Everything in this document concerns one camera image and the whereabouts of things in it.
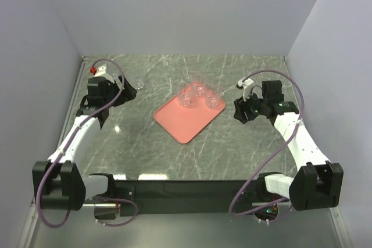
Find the clear faceted glass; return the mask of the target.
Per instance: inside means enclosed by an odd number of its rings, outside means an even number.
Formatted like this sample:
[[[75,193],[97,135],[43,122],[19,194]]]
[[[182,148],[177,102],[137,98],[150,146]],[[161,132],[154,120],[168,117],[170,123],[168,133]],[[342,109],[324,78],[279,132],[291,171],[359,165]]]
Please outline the clear faceted glass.
[[[145,86],[145,75],[135,75],[133,77],[134,88],[139,90]]]
[[[223,96],[223,90],[218,85],[206,84],[204,96],[206,106],[211,109],[214,109],[218,107],[221,101],[221,97]]]
[[[190,76],[191,91],[196,97],[200,97],[205,93],[207,78],[200,73],[193,73]]]
[[[190,85],[182,86],[178,91],[177,91],[177,99],[178,102],[181,106],[189,106],[192,101],[192,89]]]

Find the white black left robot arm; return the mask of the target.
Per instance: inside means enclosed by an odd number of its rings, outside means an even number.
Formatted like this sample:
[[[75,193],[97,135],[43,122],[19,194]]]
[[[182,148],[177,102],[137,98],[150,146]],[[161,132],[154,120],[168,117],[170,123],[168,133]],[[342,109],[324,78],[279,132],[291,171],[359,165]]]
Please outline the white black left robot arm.
[[[32,169],[35,203],[38,209],[79,210],[97,196],[105,203],[117,196],[112,174],[91,174],[82,178],[80,164],[87,148],[109,117],[111,107],[135,99],[137,90],[124,77],[113,80],[95,76],[88,80],[74,124],[58,149]]]

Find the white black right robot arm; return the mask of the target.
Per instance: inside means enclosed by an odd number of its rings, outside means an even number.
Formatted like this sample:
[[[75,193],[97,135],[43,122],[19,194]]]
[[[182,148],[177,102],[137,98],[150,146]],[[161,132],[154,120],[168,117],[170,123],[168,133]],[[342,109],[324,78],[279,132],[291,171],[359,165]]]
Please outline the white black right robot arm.
[[[291,178],[279,172],[257,171],[251,183],[257,197],[269,201],[280,196],[288,199],[295,210],[333,208],[339,204],[343,168],[317,147],[308,133],[296,104],[284,99],[282,82],[263,81],[262,97],[253,93],[254,82],[250,78],[238,81],[242,97],[234,101],[234,118],[245,124],[258,116],[270,120],[280,133],[294,158],[297,173]]]

